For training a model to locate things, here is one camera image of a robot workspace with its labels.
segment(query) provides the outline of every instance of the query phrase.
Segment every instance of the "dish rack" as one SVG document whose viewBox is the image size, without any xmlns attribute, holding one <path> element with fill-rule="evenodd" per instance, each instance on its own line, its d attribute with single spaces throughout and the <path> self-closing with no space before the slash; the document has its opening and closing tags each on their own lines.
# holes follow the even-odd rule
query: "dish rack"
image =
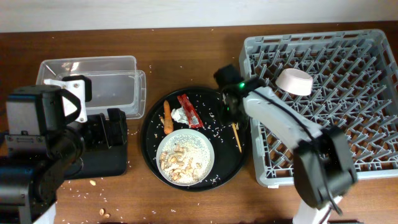
<svg viewBox="0 0 398 224">
<path fill-rule="evenodd" d="M 304 117 L 343 129 L 359 179 L 398 176 L 398 67 L 383 31 L 249 37 L 239 65 L 245 79 L 263 78 Z M 312 76 L 311 95 L 291 95 L 274 84 L 285 68 Z M 251 132 L 257 181 L 292 185 L 290 151 L 255 119 Z"/>
</svg>

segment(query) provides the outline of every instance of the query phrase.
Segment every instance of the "candy wrapper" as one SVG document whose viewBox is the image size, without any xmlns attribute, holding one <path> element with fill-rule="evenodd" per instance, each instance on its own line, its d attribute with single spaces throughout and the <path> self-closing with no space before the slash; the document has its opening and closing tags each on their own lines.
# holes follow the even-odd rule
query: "candy wrapper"
<svg viewBox="0 0 398 224">
<path fill-rule="evenodd" d="M 202 128 L 203 123 L 199 118 L 197 111 L 194 109 L 191 102 L 188 100 L 186 94 L 177 97 L 178 101 L 180 102 L 182 108 L 184 108 L 185 115 L 188 118 L 189 127 L 190 128 Z"/>
</svg>

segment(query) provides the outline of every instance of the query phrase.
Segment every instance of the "wooden table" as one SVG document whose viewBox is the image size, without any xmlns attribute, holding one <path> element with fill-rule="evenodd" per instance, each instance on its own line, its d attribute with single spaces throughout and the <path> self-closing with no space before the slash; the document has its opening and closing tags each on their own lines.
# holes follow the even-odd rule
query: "wooden table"
<svg viewBox="0 0 398 224">
<path fill-rule="evenodd" d="M 148 111 L 161 96 L 178 88 L 216 88 L 213 73 L 229 63 L 239 65 L 246 37 L 356 29 L 382 29 L 398 58 L 398 22 L 0 34 L 0 128 L 7 128 L 7 94 L 34 84 L 46 59 L 135 56 L 138 69 L 147 76 Z M 139 131 L 142 122 L 129 120 L 129 132 Z M 142 158 L 138 134 L 128 141 L 131 168 L 126 174 L 96 179 L 96 186 L 89 180 L 63 184 L 58 190 L 56 223 L 274 223 L 292 218 L 299 207 L 293 186 L 267 189 L 256 182 L 252 158 L 224 186 L 190 193 L 171 188 L 152 174 Z M 398 179 L 360 181 L 340 205 L 344 216 L 333 214 L 331 220 L 397 223 Z M 101 217 L 100 208 L 111 217 Z"/>
</svg>

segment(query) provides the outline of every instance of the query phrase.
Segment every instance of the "rice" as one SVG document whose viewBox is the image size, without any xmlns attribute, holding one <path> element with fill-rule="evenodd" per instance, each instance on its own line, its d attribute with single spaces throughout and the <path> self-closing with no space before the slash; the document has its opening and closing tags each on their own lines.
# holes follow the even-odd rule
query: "rice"
<svg viewBox="0 0 398 224">
<path fill-rule="evenodd" d="M 172 137 L 164 146 L 162 152 L 167 152 L 165 161 L 175 153 L 177 146 L 185 148 L 183 156 L 179 159 L 184 161 L 183 167 L 179 167 L 178 164 L 171 164 L 170 167 L 164 169 L 165 174 L 169 181 L 177 184 L 195 184 L 198 181 L 205 178 L 210 167 L 210 150 L 208 149 L 205 141 L 202 138 L 191 134 L 180 134 Z M 175 169 L 185 169 L 188 166 L 188 160 L 192 158 L 192 167 L 195 171 L 195 178 L 192 175 L 181 174 L 181 178 L 178 180 L 172 180 L 172 171 Z"/>
</svg>

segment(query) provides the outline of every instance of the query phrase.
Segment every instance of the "food scrap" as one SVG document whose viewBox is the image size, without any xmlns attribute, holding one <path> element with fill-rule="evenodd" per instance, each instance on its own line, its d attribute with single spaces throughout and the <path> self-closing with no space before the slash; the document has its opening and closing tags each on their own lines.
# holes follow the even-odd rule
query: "food scrap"
<svg viewBox="0 0 398 224">
<path fill-rule="evenodd" d="M 189 101 L 186 94 L 177 97 L 181 106 L 184 108 L 185 115 L 188 118 L 190 128 L 202 128 L 203 123 L 199 118 L 197 111 L 194 109 L 192 103 Z"/>
<path fill-rule="evenodd" d="M 189 125 L 187 115 L 185 114 L 185 111 L 183 108 L 179 108 L 179 109 L 174 108 L 172 110 L 172 118 L 175 122 Z"/>
<path fill-rule="evenodd" d="M 164 133 L 170 134 L 173 132 L 174 129 L 173 129 L 172 115 L 170 112 L 170 105 L 167 100 L 164 101 L 163 107 L 164 107 Z"/>
</svg>

